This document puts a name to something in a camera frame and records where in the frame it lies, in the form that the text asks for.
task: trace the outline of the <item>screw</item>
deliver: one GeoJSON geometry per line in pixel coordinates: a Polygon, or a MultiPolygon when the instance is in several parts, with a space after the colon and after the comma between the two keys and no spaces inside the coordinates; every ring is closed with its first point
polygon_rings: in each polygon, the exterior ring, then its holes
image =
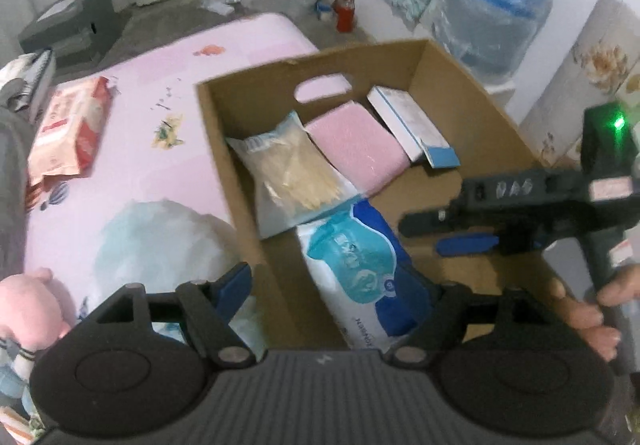
{"type": "Polygon", "coordinates": [[[403,364],[420,364],[427,359],[427,352],[413,346],[403,346],[396,351],[396,359],[403,364]]]}
{"type": "Polygon", "coordinates": [[[218,352],[218,358],[226,364],[242,364],[249,359],[251,352],[246,348],[240,348],[239,346],[229,346],[228,348],[220,349],[218,352]]]}

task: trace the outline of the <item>box handle hole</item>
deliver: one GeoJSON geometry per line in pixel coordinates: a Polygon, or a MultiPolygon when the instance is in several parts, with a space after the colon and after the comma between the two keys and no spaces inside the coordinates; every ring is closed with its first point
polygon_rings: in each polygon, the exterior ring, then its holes
{"type": "Polygon", "coordinates": [[[350,84],[352,80],[353,77],[351,75],[344,75],[343,73],[316,76],[299,84],[293,96],[297,101],[304,103],[335,96],[336,94],[344,94],[353,89],[350,84]]]}

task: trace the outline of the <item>human hand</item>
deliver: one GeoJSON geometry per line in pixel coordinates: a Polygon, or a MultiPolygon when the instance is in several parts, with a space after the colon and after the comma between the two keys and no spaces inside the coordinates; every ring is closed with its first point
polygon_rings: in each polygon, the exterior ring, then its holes
{"type": "MultiPolygon", "coordinates": [[[[599,306],[568,297],[558,279],[551,281],[550,293],[558,316],[574,328],[603,359],[612,361],[618,354],[616,347],[622,335],[617,329],[604,326],[604,316],[599,306]]],[[[635,298],[640,298],[640,266],[631,266],[620,272],[597,296],[598,304],[606,307],[619,306],[635,298]]]]}

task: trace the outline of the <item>translucent plastic bag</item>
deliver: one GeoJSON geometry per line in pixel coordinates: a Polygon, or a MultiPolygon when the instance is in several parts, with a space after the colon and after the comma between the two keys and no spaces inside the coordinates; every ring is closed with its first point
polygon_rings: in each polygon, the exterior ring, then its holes
{"type": "Polygon", "coordinates": [[[254,177],[262,239],[325,216],[359,197],[353,184],[311,142],[295,111],[271,132],[227,142],[254,177]]]}

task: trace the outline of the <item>water bottle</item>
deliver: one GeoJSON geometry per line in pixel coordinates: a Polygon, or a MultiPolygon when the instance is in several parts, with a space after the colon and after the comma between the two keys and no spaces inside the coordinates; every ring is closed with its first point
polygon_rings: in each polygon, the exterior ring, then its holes
{"type": "Polygon", "coordinates": [[[436,0],[433,35],[484,85],[518,69],[552,0],[436,0]]]}

